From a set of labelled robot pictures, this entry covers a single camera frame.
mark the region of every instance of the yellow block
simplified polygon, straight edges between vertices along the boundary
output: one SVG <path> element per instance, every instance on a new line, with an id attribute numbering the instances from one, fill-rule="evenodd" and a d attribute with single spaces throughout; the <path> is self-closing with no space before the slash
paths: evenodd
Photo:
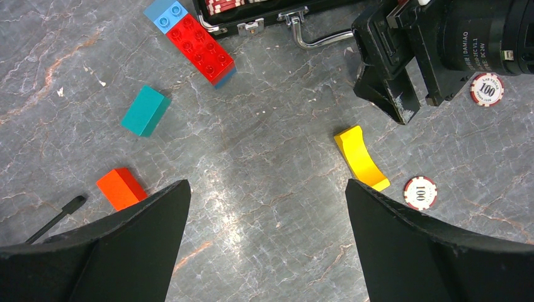
<path id="1" fill-rule="evenodd" d="M 349 168 L 358 180 L 382 191 L 389 187 L 389 180 L 378 169 L 371 155 L 367 152 L 363 142 L 363 131 L 360 126 L 354 126 L 334 137 L 338 147 L 347 161 Z"/>

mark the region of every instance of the toy block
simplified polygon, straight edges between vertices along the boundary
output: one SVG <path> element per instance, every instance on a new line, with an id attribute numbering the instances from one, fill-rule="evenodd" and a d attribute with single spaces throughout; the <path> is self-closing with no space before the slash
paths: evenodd
<path id="1" fill-rule="evenodd" d="M 145 9 L 144 14 L 165 34 L 188 12 L 178 1 L 155 0 Z"/>
<path id="2" fill-rule="evenodd" d="M 334 140 L 358 180 L 377 191 L 382 191 L 390 186 L 387 177 L 382 174 L 369 155 L 360 126 L 341 132 L 334 137 Z"/>
<path id="3" fill-rule="evenodd" d="M 111 170 L 97 181 L 96 185 L 117 211 L 128 208 L 148 197 L 128 168 Z"/>
<path id="4" fill-rule="evenodd" d="M 126 112 L 121 125 L 140 137 L 149 137 L 170 104 L 170 99 L 145 85 Z"/>
<path id="5" fill-rule="evenodd" d="M 232 57 L 190 14 L 166 35 L 212 85 L 220 87 L 235 73 Z"/>

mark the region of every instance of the black case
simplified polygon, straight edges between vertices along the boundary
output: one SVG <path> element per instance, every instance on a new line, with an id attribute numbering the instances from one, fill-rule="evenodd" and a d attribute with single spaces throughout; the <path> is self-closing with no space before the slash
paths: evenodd
<path id="1" fill-rule="evenodd" d="M 318 13 L 345 4 L 353 4 L 355 0 L 267 0 L 258 3 L 247 3 L 238 8 L 210 16 L 205 0 L 193 0 L 196 15 L 204 28 L 216 39 L 238 35 L 238 25 L 263 19 L 261 26 L 269 26 L 284 22 L 278 14 L 306 7 L 308 13 Z"/>

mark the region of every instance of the red poker chip stack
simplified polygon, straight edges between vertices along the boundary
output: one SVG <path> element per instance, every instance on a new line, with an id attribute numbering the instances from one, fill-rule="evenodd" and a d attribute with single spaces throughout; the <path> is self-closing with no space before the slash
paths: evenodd
<path id="1" fill-rule="evenodd" d="M 206 0 L 210 16 L 245 5 L 245 0 Z"/>

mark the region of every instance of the white speck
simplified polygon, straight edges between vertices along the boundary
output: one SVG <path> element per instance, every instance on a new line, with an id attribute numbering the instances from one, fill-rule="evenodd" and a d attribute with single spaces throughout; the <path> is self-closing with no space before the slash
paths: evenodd
<path id="1" fill-rule="evenodd" d="M 343 55 L 346 55 L 347 51 L 349 51 L 351 53 L 354 53 L 354 50 L 352 49 L 352 47 L 347 47 L 347 48 L 345 48 L 345 51 L 343 52 Z"/>

